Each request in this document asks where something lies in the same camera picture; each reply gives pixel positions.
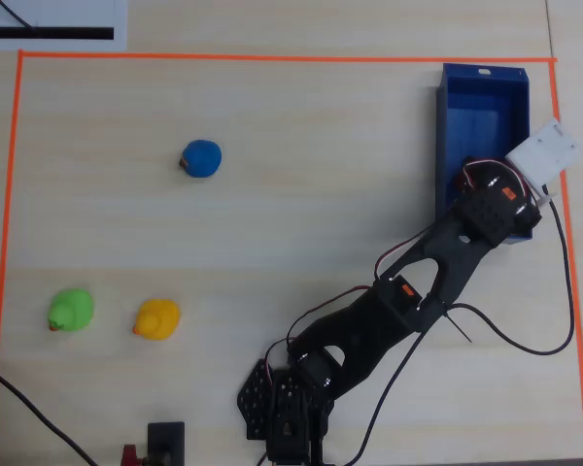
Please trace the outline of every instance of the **wire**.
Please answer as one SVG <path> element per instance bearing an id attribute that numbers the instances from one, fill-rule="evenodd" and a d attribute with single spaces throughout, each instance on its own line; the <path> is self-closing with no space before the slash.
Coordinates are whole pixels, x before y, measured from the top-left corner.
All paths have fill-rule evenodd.
<path id="1" fill-rule="evenodd" d="M 263 357 L 264 365 L 265 365 L 265 375 L 268 378 L 268 382 L 270 383 L 270 386 L 272 386 L 272 377 L 270 376 L 270 368 L 268 367 L 268 356 L 270 355 L 270 352 L 272 351 L 272 349 L 274 347 L 276 347 L 279 343 L 283 343 L 283 342 L 287 341 L 289 344 L 290 340 L 293 340 L 293 338 L 294 337 L 290 337 L 288 335 L 286 338 L 282 338 L 281 340 L 277 340 L 272 345 L 270 345 L 270 348 L 268 348 L 267 351 L 265 352 L 265 356 Z"/>
<path id="2" fill-rule="evenodd" d="M 508 169 L 510 172 L 512 172 L 512 175 L 514 175 L 516 177 L 516 180 L 518 180 L 518 184 L 521 186 L 521 189 L 523 191 L 523 195 L 527 196 L 527 189 L 525 188 L 525 186 L 527 186 L 527 183 L 525 183 L 523 181 L 523 176 L 520 173 L 518 173 L 516 170 L 514 170 L 512 167 L 507 165 L 506 163 L 503 163 L 499 160 L 494 160 L 492 158 L 483 158 L 480 160 L 473 160 L 472 162 L 468 162 L 468 163 L 464 164 L 463 173 L 464 173 L 464 176 L 466 177 L 466 181 L 468 182 L 469 186 L 474 187 L 474 184 L 473 184 L 472 179 L 470 178 L 470 176 L 466 172 L 466 168 L 470 167 L 471 165 L 478 165 L 480 163 L 496 163 L 496 164 L 501 165 L 502 167 Z"/>
<path id="3" fill-rule="evenodd" d="M 429 230 L 429 226 L 424 228 L 423 230 L 421 230 L 419 233 L 417 233 L 415 236 L 408 238 L 406 241 L 399 243 L 398 245 L 393 246 L 391 249 L 387 250 L 385 253 L 383 253 L 380 257 L 378 257 L 378 260 L 376 261 L 376 265 L 373 268 L 373 278 L 378 280 L 379 275 L 378 275 L 378 268 L 380 267 L 380 265 L 382 264 L 382 262 L 389 257 L 391 254 L 393 254 L 395 251 L 397 251 L 398 249 L 406 246 L 408 243 L 410 243 L 412 240 L 414 240 L 415 238 L 419 238 L 422 234 L 424 234 L 426 231 Z"/>
<path id="4" fill-rule="evenodd" d="M 358 284 L 357 286 L 353 286 L 352 288 L 348 289 L 347 291 L 344 291 L 344 292 L 343 292 L 343 293 L 341 293 L 341 294 L 337 294 L 337 295 L 336 295 L 334 298 L 330 298 L 329 300 L 327 300 L 327 301 L 324 301 L 324 303 L 322 303 L 322 304 L 320 304 L 320 305 L 316 306 L 315 308 L 311 308 L 309 311 L 307 311 L 307 312 L 306 312 L 306 313 L 304 313 L 302 316 L 300 316 L 299 318 L 297 318 L 297 319 L 296 319 L 296 320 L 293 322 L 293 324 L 291 325 L 291 327 L 290 327 L 290 330 L 288 330 L 288 335 L 287 335 L 287 337 L 285 338 L 285 339 L 287 340 L 287 342 L 288 342 L 288 346 L 290 345 L 290 334 L 291 334 L 291 332 L 292 332 L 293 328 L 296 326 L 296 324 L 297 324 L 297 323 L 299 323 L 299 322 L 300 322 L 301 320 L 303 320 L 305 317 L 307 317 L 307 316 L 308 316 L 308 315 L 310 315 L 311 313 L 314 313 L 314 312 L 318 311 L 319 309 L 323 308 L 324 306 L 326 306 L 326 305 L 328 305 L 328 304 L 330 304 L 330 303 L 332 303 L 332 302 L 336 301 L 337 299 L 339 299 L 339 298 L 343 298 L 343 297 L 344 297 L 345 295 L 347 295 L 347 294 L 353 293 L 353 292 L 355 292 L 355 291 L 359 291 L 359 290 L 361 290 L 361 289 L 368 290 L 368 289 L 370 289 L 370 288 L 371 288 L 371 286 L 367 286 L 366 284 Z"/>
<path id="5" fill-rule="evenodd" d="M 268 457 L 268 452 L 266 451 L 261 458 L 259 459 L 259 461 L 257 462 L 257 466 L 261 466 L 263 464 L 263 461 L 265 461 L 265 458 Z"/>
<path id="6" fill-rule="evenodd" d="M 378 400 L 378 404 L 376 405 L 376 409 L 373 412 L 373 416 L 371 417 L 371 420 L 369 421 L 369 425 L 367 425 L 367 430 L 365 432 L 364 438 L 362 439 L 362 444 L 360 444 L 359 452 L 357 453 L 357 455 L 354 458 L 352 458 L 351 461 L 347 462 L 344 466 L 353 466 L 354 464 L 356 464 L 360 460 L 360 457 L 364 453 L 365 448 L 367 447 L 367 443 L 369 442 L 369 437 L 371 436 L 371 431 L 373 430 L 373 426 L 376 423 L 376 419 L 378 418 L 378 415 L 380 414 L 380 409 L 382 408 L 382 405 L 384 404 L 385 400 L 387 399 L 387 395 L 389 394 L 391 387 L 393 386 L 395 380 L 397 379 L 397 377 L 399 376 L 399 374 L 401 373 L 403 368 L 406 366 L 406 363 L 408 362 L 408 360 L 410 359 L 412 354 L 417 349 L 417 346 L 421 343 L 421 341 L 424 339 L 424 337 L 426 336 L 427 333 L 428 332 L 423 332 L 423 333 L 419 334 L 419 336 L 417 337 L 417 340 L 415 340 L 415 343 L 412 344 L 412 347 L 410 347 L 410 349 L 408 350 L 408 352 L 406 353 L 404 358 L 399 363 L 399 366 L 397 366 L 395 373 L 393 374 L 393 376 L 389 380 L 389 383 L 387 383 L 387 386 L 385 387 L 384 391 L 382 392 L 382 395 L 380 395 L 380 399 Z"/>
<path id="7" fill-rule="evenodd" d="M 11 15 L 19 24 L 21 24 L 23 27 L 30 29 L 31 31 L 34 31 L 34 27 L 32 27 L 29 23 L 27 23 L 26 21 L 24 21 L 21 17 L 19 17 L 17 15 L 16 12 L 14 12 L 13 10 L 11 10 L 2 0 L 0 0 L 0 6 L 5 9 L 7 11 L 7 13 L 9 15 Z"/>
<path id="8" fill-rule="evenodd" d="M 28 398 L 26 398 L 23 393 L 21 393 L 18 389 L 12 386 L 9 383 L 9 381 L 4 379 L 1 375 L 0 383 L 3 384 L 9 391 L 11 391 L 17 398 L 19 398 L 19 401 L 26 405 L 26 408 L 32 411 L 33 415 L 35 415 L 39 420 L 41 420 L 41 422 L 43 422 L 46 425 L 46 427 L 49 428 L 49 430 L 51 430 L 54 434 L 60 437 L 69 447 L 71 447 L 86 462 L 86 464 L 88 464 L 89 466 L 97 466 L 97 463 L 93 461 L 93 459 L 90 456 L 88 456 L 88 454 L 86 454 L 86 452 L 83 449 L 81 449 L 78 446 L 78 444 L 76 444 L 76 442 L 71 440 L 71 438 L 69 438 L 67 434 L 65 434 L 58 427 L 52 424 L 47 417 L 43 416 L 43 414 L 37 409 L 37 407 L 33 405 L 32 402 Z"/>
<path id="9" fill-rule="evenodd" d="M 548 189 L 546 188 L 546 186 L 543 186 L 542 188 L 544 189 L 544 194 L 548 195 Z M 555 207 L 555 203 L 553 202 L 553 200 L 551 200 L 549 202 L 549 205 L 551 206 L 551 210 L 553 211 L 553 217 L 555 218 L 555 222 L 557 223 L 557 230 L 559 232 L 560 240 L 562 242 L 562 254 L 564 256 L 564 270 L 566 272 L 567 303 L 568 303 L 568 308 L 569 308 L 569 312 L 570 312 L 570 327 L 569 327 L 569 330 L 567 332 L 566 340 L 561 345 L 556 347 L 555 349 L 550 349 L 547 351 L 540 351 L 538 349 L 527 348 L 524 345 L 521 345 L 520 343 L 515 342 L 514 340 L 509 338 L 507 335 L 505 335 L 503 332 L 501 332 L 498 329 L 498 327 L 484 313 L 482 313 L 479 309 L 475 308 L 474 306 L 471 306 L 470 304 L 466 304 L 466 303 L 456 303 L 449 308 L 449 310 L 463 308 L 463 309 L 468 309 L 469 311 L 474 312 L 477 316 L 479 316 L 482 320 L 484 320 L 488 324 L 488 326 L 497 335 L 499 335 L 500 338 L 502 338 L 505 342 L 509 343 L 513 347 L 518 348 L 519 350 L 522 350 L 524 352 L 528 352 L 530 354 L 535 354 L 538 356 L 550 356 L 551 354 L 557 354 L 558 352 L 560 352 L 561 350 L 563 350 L 565 347 L 567 347 L 569 345 L 570 341 L 572 340 L 572 336 L 574 334 L 574 302 L 573 302 L 573 298 L 572 298 L 572 284 L 570 283 L 570 266 L 569 266 L 569 258 L 568 258 L 568 254 L 567 254 L 566 237 L 564 236 L 564 230 L 562 228 L 562 221 L 560 220 L 560 215 L 557 212 L 557 208 Z"/>

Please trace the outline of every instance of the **rubber duck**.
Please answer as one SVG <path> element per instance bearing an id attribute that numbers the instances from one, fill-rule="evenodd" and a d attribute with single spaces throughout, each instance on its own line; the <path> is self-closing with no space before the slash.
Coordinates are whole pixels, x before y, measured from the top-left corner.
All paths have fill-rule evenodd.
<path id="1" fill-rule="evenodd" d="M 67 288 L 51 299 L 48 327 L 52 332 L 75 332 L 85 328 L 93 318 L 93 298 L 82 288 Z"/>
<path id="2" fill-rule="evenodd" d="M 179 306 L 168 299 L 150 299 L 140 307 L 132 331 L 149 340 L 165 340 L 179 323 Z"/>

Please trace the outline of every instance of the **black stripe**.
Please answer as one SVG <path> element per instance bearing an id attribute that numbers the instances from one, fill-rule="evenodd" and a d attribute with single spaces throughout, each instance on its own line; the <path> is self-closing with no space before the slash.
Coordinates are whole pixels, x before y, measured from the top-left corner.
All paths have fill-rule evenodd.
<path id="1" fill-rule="evenodd" d="M 114 27 L 0 27 L 0 39 L 86 39 L 112 41 Z"/>

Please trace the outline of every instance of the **black cable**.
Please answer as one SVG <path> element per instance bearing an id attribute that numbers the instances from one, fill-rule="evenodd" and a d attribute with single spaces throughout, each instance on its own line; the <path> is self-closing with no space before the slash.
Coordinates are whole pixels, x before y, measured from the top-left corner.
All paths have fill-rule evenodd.
<path id="1" fill-rule="evenodd" d="M 257 463 L 257 466 L 261 466 L 263 464 L 263 461 L 265 461 L 265 458 L 268 457 L 268 452 L 266 451 L 261 458 L 259 459 L 259 462 Z"/>
<path id="2" fill-rule="evenodd" d="M 324 301 L 324 303 L 317 305 L 315 308 L 311 308 L 309 311 L 307 311 L 302 316 L 297 318 L 293 322 L 293 324 L 291 325 L 290 330 L 288 330 L 288 334 L 285 337 L 285 340 L 288 342 L 288 346 L 290 345 L 290 335 L 292 334 L 292 330 L 296 326 L 297 323 L 299 323 L 301 320 L 303 320 L 305 317 L 309 316 L 310 314 L 313 314 L 314 312 L 320 310 L 324 306 L 327 306 L 330 303 L 334 303 L 337 299 L 343 298 L 344 296 L 347 296 L 348 294 L 354 293 L 355 291 L 359 291 L 361 289 L 364 291 L 367 291 L 368 289 L 371 289 L 371 286 L 367 286 L 366 284 L 357 284 L 356 286 L 351 287 L 350 289 L 344 291 L 343 293 L 337 294 L 334 298 L 330 298 L 327 301 Z"/>
<path id="3" fill-rule="evenodd" d="M 47 417 L 43 416 L 43 414 L 37 409 L 37 407 L 35 405 L 33 405 L 32 402 L 28 398 L 26 398 L 23 393 L 21 393 L 18 389 L 16 389 L 14 386 L 12 386 L 11 383 L 9 383 L 9 381 L 4 379 L 1 375 L 0 375 L 0 383 L 3 384 L 7 389 L 9 389 L 9 391 L 11 391 L 17 398 L 19 398 L 19 401 L 21 401 L 24 405 L 26 405 L 26 408 L 28 408 L 30 411 L 32 411 L 32 414 L 35 415 L 39 420 L 41 420 L 41 422 L 43 422 L 46 425 L 46 427 L 49 428 L 49 430 L 51 430 L 54 434 L 56 434 L 58 437 L 60 437 L 69 447 L 74 449 L 74 451 L 79 456 L 81 456 L 82 459 L 89 466 L 97 466 L 97 463 L 95 461 L 93 461 L 93 459 L 90 456 L 88 456 L 88 454 L 86 454 L 86 452 L 83 449 L 81 449 L 78 446 L 78 444 L 76 444 L 73 440 L 71 440 L 58 427 L 56 427 L 54 424 L 52 424 Z"/>
<path id="4" fill-rule="evenodd" d="M 543 189 L 544 189 L 544 194 L 548 195 L 548 189 L 546 188 L 546 186 L 543 186 Z M 474 306 L 471 306 L 470 304 L 466 304 L 466 303 L 456 303 L 449 308 L 449 310 L 463 308 L 463 309 L 468 309 L 469 311 L 474 312 L 477 316 L 482 318 L 488 324 L 488 326 L 490 328 L 492 328 L 493 331 L 497 335 L 500 336 L 500 338 L 502 338 L 504 341 L 509 343 L 511 346 L 516 347 L 519 350 L 522 350 L 524 352 L 528 352 L 530 354 L 535 354 L 538 356 L 550 356 L 551 354 L 557 354 L 558 352 L 560 352 L 561 350 L 563 350 L 565 347 L 567 347 L 569 345 L 570 341 L 572 340 L 572 336 L 574 334 L 574 302 L 572 299 L 572 284 L 570 282 L 570 265 L 569 265 L 569 258 L 568 258 L 568 254 L 567 254 L 566 237 L 564 236 L 564 229 L 562 228 L 562 221 L 560 220 L 560 215 L 557 212 L 557 208 L 555 207 L 555 203 L 551 200 L 551 201 L 549 201 L 549 205 L 551 206 L 551 211 L 553 211 L 553 217 L 555 218 L 555 222 L 557 223 L 557 230 L 559 232 L 560 240 L 562 242 L 562 253 L 564 255 L 564 270 L 566 272 L 567 303 L 568 303 L 568 308 L 569 308 L 569 312 L 570 312 L 570 328 L 567 332 L 566 340 L 561 345 L 559 345 L 557 348 L 550 349 L 547 351 L 540 351 L 537 349 L 527 348 L 519 343 L 516 343 L 514 340 L 512 340 L 507 335 L 505 335 L 503 332 L 501 332 L 498 329 L 498 327 L 484 313 L 482 313 L 479 309 L 475 308 Z"/>
<path id="5" fill-rule="evenodd" d="M 399 376 L 399 374 L 403 370 L 404 366 L 406 365 L 406 363 L 408 362 L 408 360 L 412 356 L 413 352 L 415 352 L 415 350 L 417 349 L 417 346 L 421 343 L 421 341 L 424 339 L 424 337 L 426 336 L 427 333 L 428 332 L 423 332 L 423 333 L 419 334 L 419 336 L 417 337 L 417 340 L 415 340 L 415 343 L 412 344 L 412 347 L 410 347 L 410 349 L 408 350 L 408 352 L 406 353 L 404 358 L 399 363 L 397 370 L 395 371 L 395 373 L 393 374 L 393 376 L 389 380 L 389 383 L 387 383 L 387 386 L 385 387 L 384 391 L 382 392 L 382 395 L 380 395 L 380 400 L 378 400 L 378 404 L 376 405 L 376 409 L 374 410 L 373 416 L 371 417 L 371 420 L 369 421 L 369 425 L 367 426 L 367 431 L 365 432 L 365 437 L 362 439 L 362 444 L 360 445 L 359 452 L 357 453 L 357 455 L 354 458 L 352 458 L 351 461 L 347 462 L 344 466 L 353 466 L 354 464 L 357 463 L 357 461 L 360 460 L 360 457 L 364 453 L 365 448 L 367 447 L 367 443 L 369 442 L 369 437 L 371 436 L 371 431 L 373 430 L 373 426 L 376 423 L 376 419 L 378 418 L 378 415 L 380 414 L 380 409 L 382 408 L 382 405 L 384 404 L 385 400 L 387 399 L 387 395 L 389 394 L 391 387 L 393 386 L 395 380 L 397 379 L 397 377 Z"/>
<path id="6" fill-rule="evenodd" d="M 29 23 L 27 23 L 27 22 L 26 22 L 26 21 L 24 21 L 24 20 L 23 20 L 21 17 L 19 17 L 19 16 L 17 15 L 17 13 L 16 13 L 16 12 L 14 12 L 13 10 L 11 10 L 11 9 L 10 9 L 10 8 L 9 8 L 9 7 L 8 7 L 8 6 L 7 6 L 7 5 L 6 5 L 6 4 L 5 4 L 5 3 L 4 3 L 2 0 L 0 0 L 0 6 L 1 6 L 2 8 L 4 8 L 4 9 L 7 11 L 7 13 L 8 13 L 9 15 L 11 15 L 11 16 L 12 16 L 12 17 L 13 17 L 13 18 L 14 18 L 14 19 L 15 19 L 15 20 L 16 20 L 16 21 L 19 23 L 19 24 L 21 24 L 23 27 L 26 27 L 26 28 L 28 28 L 28 29 L 30 29 L 30 30 L 34 30 L 34 27 L 32 27 L 32 26 L 31 26 Z"/>

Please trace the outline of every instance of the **toy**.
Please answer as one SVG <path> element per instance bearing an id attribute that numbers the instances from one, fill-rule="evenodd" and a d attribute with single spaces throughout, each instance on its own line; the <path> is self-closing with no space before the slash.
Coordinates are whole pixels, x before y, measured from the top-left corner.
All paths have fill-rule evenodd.
<path id="1" fill-rule="evenodd" d="M 83 288 L 67 288 L 51 299 L 48 326 L 52 332 L 74 332 L 85 328 L 93 318 L 93 298 Z"/>
<path id="2" fill-rule="evenodd" d="M 223 154 L 218 144 L 198 139 L 184 149 L 179 166 L 194 178 L 207 178 L 221 166 Z"/>
<path id="3" fill-rule="evenodd" d="M 179 323 L 179 307 L 168 299 L 145 301 L 136 317 L 133 332 L 149 340 L 165 340 Z"/>

